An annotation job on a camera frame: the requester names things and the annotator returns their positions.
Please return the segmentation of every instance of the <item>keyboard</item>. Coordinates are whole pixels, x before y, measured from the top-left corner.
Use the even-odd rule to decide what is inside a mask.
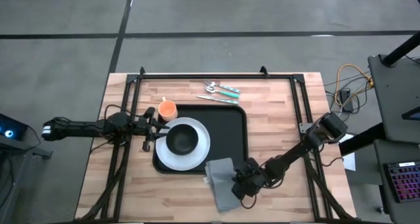
[[[384,164],[397,202],[420,201],[420,161]]]

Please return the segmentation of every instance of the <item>white plate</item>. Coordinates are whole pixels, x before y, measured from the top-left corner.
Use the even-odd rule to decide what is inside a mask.
[[[177,171],[187,171],[200,165],[210,150],[210,135],[202,123],[192,118],[177,118],[166,123],[169,127],[180,124],[191,125],[198,134],[197,147],[189,154],[177,155],[172,153],[166,145],[166,136],[156,140],[157,156],[165,166]],[[170,129],[161,129],[159,133],[167,133]]]

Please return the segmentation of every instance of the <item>gray floor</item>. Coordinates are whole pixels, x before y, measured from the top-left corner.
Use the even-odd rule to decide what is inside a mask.
[[[126,0],[0,0],[0,34],[117,33]],[[127,32],[415,30],[416,0],[133,0]],[[368,70],[367,57],[388,53],[409,36],[125,39],[116,72],[321,72],[335,81],[338,67]],[[0,112],[32,125],[53,116],[94,120],[106,83],[114,39],[0,40]],[[411,56],[419,56],[417,48]],[[356,71],[343,70],[342,78]],[[355,90],[363,81],[352,84]],[[333,91],[334,85],[326,87]],[[346,122],[359,133],[380,122],[375,93]],[[42,146],[51,160],[34,158],[15,223],[73,218],[90,139]],[[356,155],[359,165],[372,151]],[[348,172],[358,217],[379,214],[379,191],[363,185],[368,173]]]

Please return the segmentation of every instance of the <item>gray napkin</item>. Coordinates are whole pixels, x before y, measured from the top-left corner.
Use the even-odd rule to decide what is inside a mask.
[[[240,201],[232,193],[235,182],[234,165],[231,158],[206,162],[205,174],[215,197],[218,212],[227,212],[240,206]]]

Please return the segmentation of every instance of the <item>wooden table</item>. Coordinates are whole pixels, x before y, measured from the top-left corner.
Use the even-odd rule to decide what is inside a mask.
[[[126,75],[110,75],[101,116],[107,105],[121,104]],[[304,76],[312,115],[314,120],[317,120],[324,113],[329,112],[321,74],[304,73]],[[283,154],[299,142],[289,80],[222,79],[215,81],[241,90],[240,106],[247,113],[249,156],[255,158],[258,163]],[[301,112],[304,113],[301,90],[297,88],[297,91]],[[179,104],[220,104],[196,97],[204,93],[203,82],[200,79],[144,79],[140,84],[136,112],[142,114],[149,106],[157,108],[163,96]],[[114,112],[117,112],[117,109],[111,111],[110,108],[108,115]],[[238,208],[220,214],[215,207],[211,189],[203,182],[203,175],[158,173],[152,165],[153,148],[150,152],[143,152],[141,149],[143,140],[144,137],[134,137],[132,141],[120,221],[313,221],[302,158],[291,165],[280,188],[261,190],[254,208],[251,210]],[[104,141],[104,139],[95,139],[93,146]],[[75,217],[84,215],[105,189],[111,154],[112,147],[106,145],[90,155]],[[335,145],[326,145],[321,155],[324,163],[338,156],[340,156],[340,150]],[[324,171],[327,185],[334,197],[350,215],[355,217],[343,163],[338,160],[332,166],[324,168]],[[322,216],[324,216],[322,198],[318,189],[317,198]],[[250,205],[250,203],[252,203],[251,198],[244,200],[245,205]],[[114,209],[113,205],[112,197],[110,210]]]

